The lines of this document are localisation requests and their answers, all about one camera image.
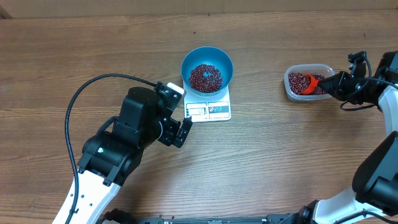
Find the orange scoop with blue handle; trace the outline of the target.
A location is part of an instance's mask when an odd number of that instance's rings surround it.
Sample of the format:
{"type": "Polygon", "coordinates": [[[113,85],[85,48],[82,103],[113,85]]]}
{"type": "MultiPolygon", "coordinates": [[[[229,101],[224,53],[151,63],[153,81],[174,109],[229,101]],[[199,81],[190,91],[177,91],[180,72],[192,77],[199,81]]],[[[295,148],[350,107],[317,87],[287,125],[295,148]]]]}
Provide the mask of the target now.
{"type": "Polygon", "coordinates": [[[305,77],[310,79],[310,83],[308,85],[308,87],[306,89],[304,89],[304,91],[301,91],[300,94],[301,95],[310,95],[311,93],[313,93],[316,89],[316,87],[318,86],[318,82],[319,80],[317,80],[313,75],[311,74],[305,74],[305,77]]]}

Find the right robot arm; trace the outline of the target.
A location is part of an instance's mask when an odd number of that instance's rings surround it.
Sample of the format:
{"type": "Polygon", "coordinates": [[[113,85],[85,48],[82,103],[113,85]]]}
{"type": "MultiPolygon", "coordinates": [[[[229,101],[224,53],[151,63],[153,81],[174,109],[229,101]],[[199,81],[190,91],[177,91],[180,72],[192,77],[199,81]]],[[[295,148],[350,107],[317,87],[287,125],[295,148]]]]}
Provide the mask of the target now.
{"type": "Polygon", "coordinates": [[[397,215],[397,52],[386,52],[373,71],[366,52],[348,55],[349,71],[317,85],[353,110],[377,107],[387,137],[358,167],[352,186],[326,200],[314,200],[282,223],[355,223],[397,215]]]}

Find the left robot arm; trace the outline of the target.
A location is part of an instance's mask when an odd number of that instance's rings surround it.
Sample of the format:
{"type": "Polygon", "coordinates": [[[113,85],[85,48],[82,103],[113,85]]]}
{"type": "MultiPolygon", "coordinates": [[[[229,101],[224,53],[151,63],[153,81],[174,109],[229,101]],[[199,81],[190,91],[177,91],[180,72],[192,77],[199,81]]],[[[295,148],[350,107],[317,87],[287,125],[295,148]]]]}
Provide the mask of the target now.
{"type": "Polygon", "coordinates": [[[158,82],[152,90],[130,88],[120,114],[108,119],[83,145],[78,176],[54,223],[96,223],[141,163],[145,148],[154,141],[182,147],[192,121],[176,121],[171,115],[185,95],[173,83],[158,82]]]}

